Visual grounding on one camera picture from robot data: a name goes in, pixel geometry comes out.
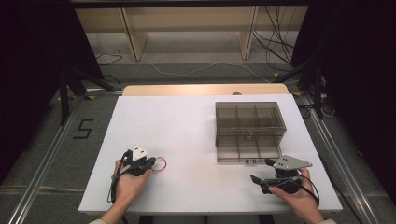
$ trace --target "sleeve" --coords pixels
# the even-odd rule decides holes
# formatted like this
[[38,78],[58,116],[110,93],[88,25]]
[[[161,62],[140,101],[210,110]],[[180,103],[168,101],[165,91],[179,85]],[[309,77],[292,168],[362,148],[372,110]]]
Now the sleeve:
[[336,222],[334,222],[334,221],[331,220],[331,219],[326,219],[326,220],[321,221],[321,222],[319,222],[319,223],[317,223],[317,224],[336,224]]
[[95,221],[90,222],[90,224],[108,224],[108,223],[101,219],[96,219]]

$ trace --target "gray carpet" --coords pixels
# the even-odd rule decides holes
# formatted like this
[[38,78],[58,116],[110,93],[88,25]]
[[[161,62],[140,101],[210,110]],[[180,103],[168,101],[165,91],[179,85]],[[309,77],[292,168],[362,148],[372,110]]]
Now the gray carpet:
[[[206,66],[209,66],[209,64],[156,65],[162,72],[179,75],[185,75]],[[106,76],[106,82],[116,87],[124,87],[131,84],[265,82],[262,78],[268,81],[274,80],[274,70],[268,65],[245,64],[245,66],[250,70],[240,66],[217,64],[184,77],[160,75],[149,64],[107,65],[102,66],[102,70],[105,75],[113,76]],[[117,83],[114,77],[121,81],[121,84]],[[292,81],[287,81],[287,83],[290,83],[288,87],[291,91],[295,91],[296,83]],[[86,86],[94,87],[89,82],[86,82]],[[96,219],[96,217],[79,213],[78,206],[102,145],[116,102],[117,96],[115,95],[96,96],[93,100],[83,101],[24,223],[88,223]],[[302,104],[301,98],[296,98],[296,102],[297,104]],[[41,125],[37,128],[29,148],[21,154],[21,157],[15,163],[14,168],[0,188],[0,211],[2,211],[0,223],[7,223],[12,210],[26,186],[32,180],[35,171],[50,147],[52,139],[60,128],[61,106],[60,102],[57,101],[57,95],[54,96],[50,105],[51,109],[41,120]],[[76,137],[86,134],[86,132],[78,131],[83,119],[90,120],[84,122],[83,127],[90,128],[92,131],[87,139],[76,139]],[[304,121],[318,150],[318,154],[330,168],[330,175],[334,182],[353,205],[354,203],[351,201],[344,181],[335,169],[313,120],[309,118]],[[325,123],[330,129],[337,146],[342,149],[349,168],[371,202],[375,213],[380,218],[380,223],[396,223],[395,206],[376,181],[364,158],[357,155],[357,149],[350,139],[343,122],[335,114],[331,118],[325,118]],[[342,212],[329,214],[326,217],[333,218],[337,223],[358,223],[344,202],[343,205],[345,209]],[[138,217],[134,215],[128,215],[128,219],[130,223],[137,223],[138,221]],[[274,219],[276,223],[302,223],[294,214],[274,215]]]

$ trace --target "hand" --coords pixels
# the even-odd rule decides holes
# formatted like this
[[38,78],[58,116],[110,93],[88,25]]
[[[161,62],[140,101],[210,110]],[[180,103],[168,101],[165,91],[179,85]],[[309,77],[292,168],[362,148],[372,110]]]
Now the hand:
[[[114,179],[119,165],[120,161],[116,161],[114,174],[111,176],[112,179]],[[131,203],[139,196],[150,175],[151,170],[147,170],[140,176],[133,176],[129,173],[121,175],[116,188],[116,201],[110,209],[102,215],[101,219],[109,224],[118,223]]]
[[[307,169],[301,168],[300,172],[302,176],[310,179]],[[311,183],[306,178],[302,179],[302,185],[311,192],[314,192]],[[268,189],[277,197],[283,199],[293,210],[294,214],[300,217],[306,224],[319,223],[324,220],[323,215],[318,210],[317,202],[305,190],[300,189],[293,194],[288,194],[283,189],[277,187]]]

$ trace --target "clear storage box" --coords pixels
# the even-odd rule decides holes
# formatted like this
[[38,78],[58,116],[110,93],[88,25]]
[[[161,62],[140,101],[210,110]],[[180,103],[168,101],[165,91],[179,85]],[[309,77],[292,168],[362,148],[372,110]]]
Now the clear storage box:
[[286,132],[277,102],[216,102],[218,162],[279,158]]

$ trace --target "white tabletop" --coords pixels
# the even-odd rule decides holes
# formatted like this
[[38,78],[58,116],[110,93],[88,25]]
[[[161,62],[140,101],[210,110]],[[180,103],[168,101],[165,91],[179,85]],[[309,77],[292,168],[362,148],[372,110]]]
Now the white tabletop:
[[278,102],[287,131],[282,153],[309,161],[320,210],[342,206],[324,171],[290,94],[214,96],[121,96],[78,211],[104,213],[115,160],[133,145],[164,157],[166,169],[151,175],[128,211],[140,215],[274,214],[290,211],[279,198],[262,194],[250,175],[273,178],[264,164],[217,163],[215,102]]

